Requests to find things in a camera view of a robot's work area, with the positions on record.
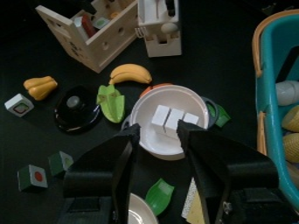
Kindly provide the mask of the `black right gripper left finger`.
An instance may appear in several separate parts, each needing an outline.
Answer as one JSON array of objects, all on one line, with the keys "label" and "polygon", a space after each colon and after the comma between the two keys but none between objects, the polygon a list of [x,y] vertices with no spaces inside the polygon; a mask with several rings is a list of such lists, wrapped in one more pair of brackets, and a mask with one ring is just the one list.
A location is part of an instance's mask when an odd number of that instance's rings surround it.
[{"label": "black right gripper left finger", "polygon": [[63,181],[63,224],[127,224],[141,126],[86,152]]}]

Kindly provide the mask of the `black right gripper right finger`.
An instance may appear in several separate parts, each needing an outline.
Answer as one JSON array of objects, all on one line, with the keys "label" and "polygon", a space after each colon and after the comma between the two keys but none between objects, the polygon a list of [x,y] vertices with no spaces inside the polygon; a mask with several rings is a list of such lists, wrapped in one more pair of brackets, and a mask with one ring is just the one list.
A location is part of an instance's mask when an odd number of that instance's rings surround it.
[{"label": "black right gripper right finger", "polygon": [[277,224],[278,174],[271,159],[245,144],[179,122],[209,224]]}]

